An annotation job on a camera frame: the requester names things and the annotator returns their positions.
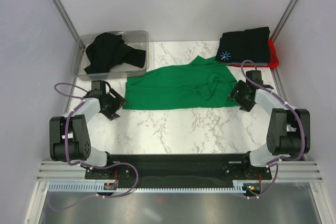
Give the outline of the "green t shirt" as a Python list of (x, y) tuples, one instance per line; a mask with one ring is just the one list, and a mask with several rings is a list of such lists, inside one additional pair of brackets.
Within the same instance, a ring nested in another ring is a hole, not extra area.
[(236, 78), (215, 58), (197, 56), (186, 65), (171, 65), (130, 77), (125, 84), (126, 110), (230, 108), (228, 95)]

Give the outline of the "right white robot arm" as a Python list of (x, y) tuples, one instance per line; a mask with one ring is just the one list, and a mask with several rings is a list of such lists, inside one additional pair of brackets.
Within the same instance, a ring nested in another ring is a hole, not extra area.
[(259, 173), (259, 167), (272, 167), (281, 161), (298, 161), (310, 149), (310, 113), (297, 109), (278, 96), (272, 86), (238, 81), (228, 95), (246, 112), (261, 106), (270, 116), (266, 143), (250, 151), (249, 161), (240, 166), (248, 179)]

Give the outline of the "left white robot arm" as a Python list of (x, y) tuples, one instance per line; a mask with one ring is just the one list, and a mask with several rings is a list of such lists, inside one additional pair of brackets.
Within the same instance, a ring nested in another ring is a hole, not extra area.
[(97, 114), (108, 120), (117, 119), (117, 111), (127, 104), (126, 99), (114, 89), (108, 92), (98, 88), (87, 92), (80, 103), (69, 113), (55, 116), (49, 121), (50, 157), (53, 161), (97, 168), (103, 178), (111, 178), (115, 165), (108, 161), (109, 153), (91, 144), (88, 122)]

